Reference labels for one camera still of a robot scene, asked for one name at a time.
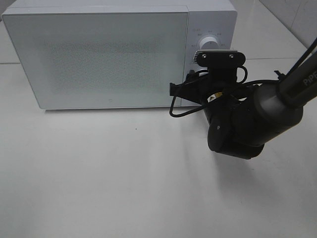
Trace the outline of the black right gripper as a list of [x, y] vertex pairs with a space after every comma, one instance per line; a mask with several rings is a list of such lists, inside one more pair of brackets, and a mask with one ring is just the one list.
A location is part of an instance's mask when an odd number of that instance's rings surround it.
[[235, 70], [199, 70], [190, 71], [181, 84], [170, 83], [170, 96], [202, 104], [214, 93], [222, 92], [237, 84]]

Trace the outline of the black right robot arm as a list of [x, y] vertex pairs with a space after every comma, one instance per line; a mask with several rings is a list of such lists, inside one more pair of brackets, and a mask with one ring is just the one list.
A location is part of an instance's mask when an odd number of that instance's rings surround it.
[[293, 67], [276, 80], [237, 79], [245, 55], [236, 50], [198, 50], [184, 82], [170, 83], [173, 99], [198, 104], [204, 111], [210, 150], [242, 159], [258, 156], [264, 145], [296, 126], [304, 105], [317, 95], [317, 44], [313, 42]]

